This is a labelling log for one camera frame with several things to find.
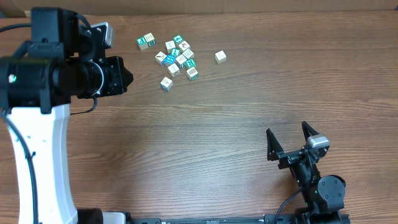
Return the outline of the wooden block green edge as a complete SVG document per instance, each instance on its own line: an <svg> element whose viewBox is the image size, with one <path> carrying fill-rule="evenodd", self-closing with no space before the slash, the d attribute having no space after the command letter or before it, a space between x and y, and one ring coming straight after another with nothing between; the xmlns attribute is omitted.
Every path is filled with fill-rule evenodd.
<svg viewBox="0 0 398 224"><path fill-rule="evenodd" d="M196 70L195 67L189 68L187 70L187 77L191 80L194 81L195 79L197 79L199 76L198 71Z"/></svg>

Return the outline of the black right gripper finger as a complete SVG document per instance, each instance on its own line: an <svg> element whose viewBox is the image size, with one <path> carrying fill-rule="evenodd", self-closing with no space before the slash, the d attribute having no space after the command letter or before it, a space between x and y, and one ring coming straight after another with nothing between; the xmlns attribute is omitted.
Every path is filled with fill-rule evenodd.
<svg viewBox="0 0 398 224"><path fill-rule="evenodd" d="M267 160L268 161L276 161L279 160L279 156L284 153L282 146L279 144L279 141L276 139L274 133L271 129L267 129L266 131L267 137Z"/></svg>
<svg viewBox="0 0 398 224"><path fill-rule="evenodd" d="M309 137L319 135L319 133L315 131L306 121L302 121L302 130L305 140L307 140Z"/></svg>

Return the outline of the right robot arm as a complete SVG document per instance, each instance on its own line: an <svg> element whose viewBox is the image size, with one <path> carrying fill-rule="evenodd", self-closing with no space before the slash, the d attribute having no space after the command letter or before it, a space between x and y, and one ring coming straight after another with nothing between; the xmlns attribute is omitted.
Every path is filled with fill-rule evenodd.
<svg viewBox="0 0 398 224"><path fill-rule="evenodd" d="M317 168L317 162L329 150L328 138L306 121L302 121L302 130L305 144L291 152L285 152L274 133L266 130L267 160L278 161L279 169L288 168L298 183L298 190L281 204L271 220L274 223L349 223L349 216L340 213L345 207L345 180L338 175L322 177ZM284 207L298 194L302 194L305 206L283 218L280 214Z"/></svg>

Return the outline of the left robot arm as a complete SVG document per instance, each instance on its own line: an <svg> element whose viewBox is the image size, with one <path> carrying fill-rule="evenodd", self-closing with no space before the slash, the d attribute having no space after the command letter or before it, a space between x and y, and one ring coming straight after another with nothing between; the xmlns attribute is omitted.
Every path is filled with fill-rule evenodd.
<svg viewBox="0 0 398 224"><path fill-rule="evenodd" d="M14 149L20 223L129 223L126 212L76 208L70 190L67 128L73 96L97 100L126 92L133 75L107 22L35 7L31 38L1 58L1 119Z"/></svg>

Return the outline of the wooden block blue edge lowest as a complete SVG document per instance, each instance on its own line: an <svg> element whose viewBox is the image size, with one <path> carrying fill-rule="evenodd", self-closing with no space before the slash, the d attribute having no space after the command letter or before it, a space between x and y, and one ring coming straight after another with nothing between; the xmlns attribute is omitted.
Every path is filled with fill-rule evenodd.
<svg viewBox="0 0 398 224"><path fill-rule="evenodd" d="M173 87L173 81L167 77L164 77L163 80L160 83L160 86L162 89L165 91L169 91Z"/></svg>

